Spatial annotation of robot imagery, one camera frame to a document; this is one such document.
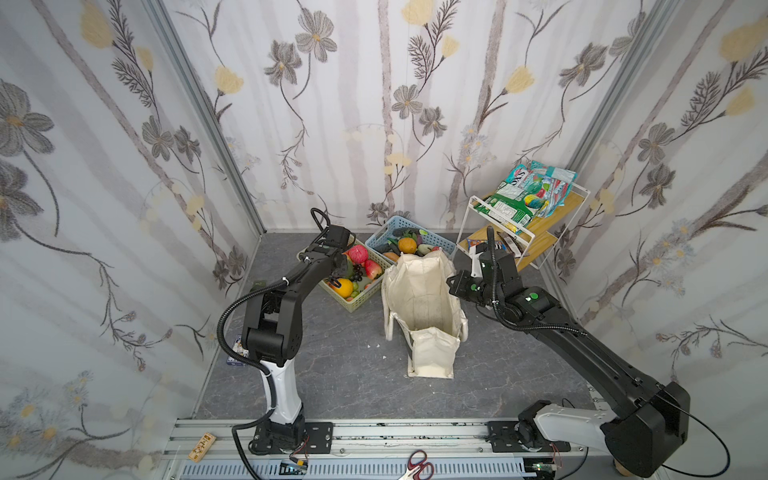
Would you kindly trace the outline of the floral canvas tote bag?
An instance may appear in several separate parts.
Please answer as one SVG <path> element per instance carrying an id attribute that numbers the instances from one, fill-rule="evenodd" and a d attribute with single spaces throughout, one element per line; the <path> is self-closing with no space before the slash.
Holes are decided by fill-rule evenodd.
<path id="1" fill-rule="evenodd" d="M 468 339 L 468 319 L 447 280 L 456 273 L 441 250 L 423 257 L 402 255 L 385 270 L 381 295 L 387 340 L 398 327 L 408 347 L 407 375 L 452 379 L 460 345 Z"/>

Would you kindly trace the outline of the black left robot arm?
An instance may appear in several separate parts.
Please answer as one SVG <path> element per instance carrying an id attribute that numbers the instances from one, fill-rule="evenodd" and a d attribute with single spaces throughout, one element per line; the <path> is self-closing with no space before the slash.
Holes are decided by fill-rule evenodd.
<path id="1" fill-rule="evenodd" d="M 298 393 L 294 359 L 303 340 L 303 303 L 323 280 L 340 276 L 347 267 L 344 251 L 352 233 L 331 222 L 329 214 L 311 208 L 319 234 L 300 256 L 299 264 L 276 282 L 252 290 L 225 308 L 216 326 L 221 349 L 233 359 L 256 368 L 263 381 L 267 411 L 258 419 L 232 427 L 240 455 L 293 453 L 307 442 L 304 407 Z M 240 354 L 227 342 L 227 322 L 244 305 Z"/>

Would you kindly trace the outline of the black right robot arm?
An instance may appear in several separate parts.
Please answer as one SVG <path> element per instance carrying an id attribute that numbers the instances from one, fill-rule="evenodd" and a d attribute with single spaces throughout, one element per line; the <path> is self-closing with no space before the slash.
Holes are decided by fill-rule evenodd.
<path id="1" fill-rule="evenodd" d="M 461 270 L 446 284 L 451 295 L 489 308 L 502 326 L 528 334 L 557 353 L 608 403 L 605 417 L 539 400 L 520 413 L 516 440 L 528 450 L 555 442 L 609 453 L 631 474 L 651 477 L 686 442 L 690 395 L 662 384 L 622 359 L 585 330 L 559 300 L 523 284 L 514 257 L 496 247 L 479 256 L 480 274 Z"/>

